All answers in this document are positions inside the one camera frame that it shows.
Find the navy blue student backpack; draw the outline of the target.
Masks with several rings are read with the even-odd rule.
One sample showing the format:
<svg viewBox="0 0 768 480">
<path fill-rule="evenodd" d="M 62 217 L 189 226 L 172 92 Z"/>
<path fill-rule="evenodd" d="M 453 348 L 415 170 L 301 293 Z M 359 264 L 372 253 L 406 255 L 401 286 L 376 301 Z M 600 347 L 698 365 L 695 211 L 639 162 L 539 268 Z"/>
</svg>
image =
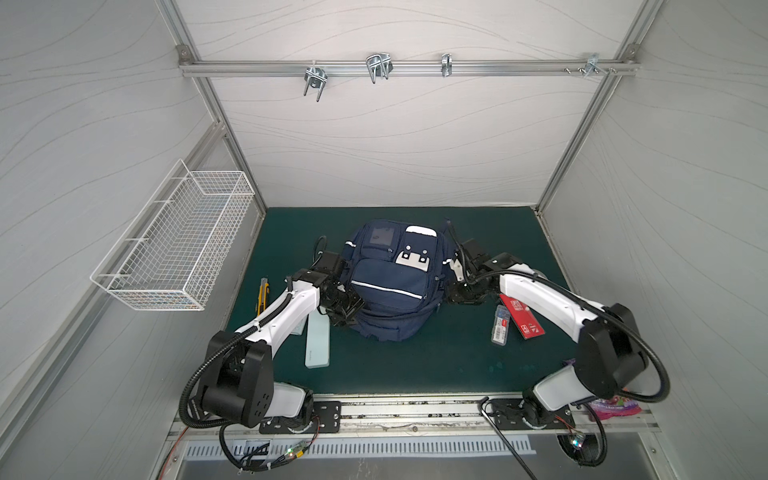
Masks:
<svg viewBox="0 0 768 480">
<path fill-rule="evenodd" d="M 363 301 L 350 328 L 366 338 L 401 342 L 413 337 L 456 280 L 455 242 L 440 230 L 373 220 L 345 242 L 342 283 Z"/>
</svg>

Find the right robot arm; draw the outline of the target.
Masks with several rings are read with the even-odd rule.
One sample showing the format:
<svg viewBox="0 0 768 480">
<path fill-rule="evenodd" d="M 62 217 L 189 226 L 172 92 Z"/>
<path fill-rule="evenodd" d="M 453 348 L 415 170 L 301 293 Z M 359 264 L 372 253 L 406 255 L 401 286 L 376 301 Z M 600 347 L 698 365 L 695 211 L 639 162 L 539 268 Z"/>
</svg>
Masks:
<svg viewBox="0 0 768 480">
<path fill-rule="evenodd" d="M 461 245 L 445 261 L 448 298 L 477 303 L 492 294 L 517 300 L 576 343 L 574 362 L 544 377 L 525 394 L 523 407 L 540 416 L 565 406 L 616 395 L 659 403 L 671 391 L 660 356 L 641 338 L 634 315 L 621 304 L 587 300 L 504 252 L 472 257 Z"/>
</svg>

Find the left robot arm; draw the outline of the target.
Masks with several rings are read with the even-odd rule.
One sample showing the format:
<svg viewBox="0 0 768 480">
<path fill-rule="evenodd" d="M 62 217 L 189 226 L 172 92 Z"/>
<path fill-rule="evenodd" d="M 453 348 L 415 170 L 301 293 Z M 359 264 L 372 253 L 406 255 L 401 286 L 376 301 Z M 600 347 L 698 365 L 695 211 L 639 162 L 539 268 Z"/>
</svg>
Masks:
<svg viewBox="0 0 768 480">
<path fill-rule="evenodd" d="M 286 278 L 285 290 L 261 314 L 235 332 L 217 332 L 182 390 L 182 423 L 193 429 L 255 427 L 269 418 L 309 424 L 313 394 L 277 382 L 274 356 L 311 313 L 347 320 L 362 308 L 359 295 L 342 285 L 346 266 L 340 254 L 318 251 L 310 267 Z"/>
</svg>

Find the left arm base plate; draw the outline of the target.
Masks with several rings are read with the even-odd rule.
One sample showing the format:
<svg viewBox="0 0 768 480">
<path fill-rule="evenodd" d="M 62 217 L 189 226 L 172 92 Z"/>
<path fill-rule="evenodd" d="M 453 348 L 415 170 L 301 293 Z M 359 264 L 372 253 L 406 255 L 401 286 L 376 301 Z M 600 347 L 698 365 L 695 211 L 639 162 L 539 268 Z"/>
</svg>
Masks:
<svg viewBox="0 0 768 480">
<path fill-rule="evenodd" d="M 262 421 L 258 431 L 260 434 L 293 435 L 310 433 L 338 433 L 341 429 L 340 401 L 317 401 L 312 405 L 312 411 L 303 409 L 296 418 L 271 417 Z"/>
</svg>

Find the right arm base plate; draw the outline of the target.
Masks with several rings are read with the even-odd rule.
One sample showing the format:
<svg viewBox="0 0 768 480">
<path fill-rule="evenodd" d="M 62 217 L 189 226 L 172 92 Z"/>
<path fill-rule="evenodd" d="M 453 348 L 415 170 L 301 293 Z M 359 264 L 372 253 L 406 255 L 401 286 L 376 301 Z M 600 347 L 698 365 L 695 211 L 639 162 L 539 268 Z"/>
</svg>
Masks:
<svg viewBox="0 0 768 480">
<path fill-rule="evenodd" d="M 575 421 L 567 407 L 549 411 L 532 398 L 491 399 L 486 411 L 501 430 L 539 431 L 575 428 Z"/>
</svg>

